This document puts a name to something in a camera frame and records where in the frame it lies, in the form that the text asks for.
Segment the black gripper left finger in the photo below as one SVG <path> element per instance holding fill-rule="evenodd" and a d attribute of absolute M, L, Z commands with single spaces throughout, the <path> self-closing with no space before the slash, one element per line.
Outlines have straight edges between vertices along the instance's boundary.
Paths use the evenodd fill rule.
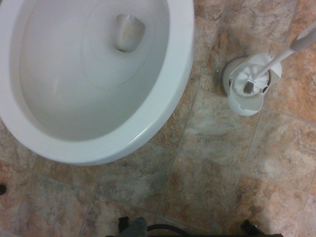
<path fill-rule="evenodd" d="M 121 234 L 125 229 L 127 229 L 130 226 L 129 217 L 119 217 L 118 219 L 118 231 L 119 234 Z"/>

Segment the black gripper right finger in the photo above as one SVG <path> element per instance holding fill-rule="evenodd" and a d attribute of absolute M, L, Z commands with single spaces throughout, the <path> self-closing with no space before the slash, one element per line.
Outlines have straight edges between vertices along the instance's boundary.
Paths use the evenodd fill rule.
<path fill-rule="evenodd" d="M 244 230 L 248 235 L 259 235 L 260 230 L 250 223 L 248 219 L 244 220 L 242 224 L 240 225 L 241 229 Z"/>

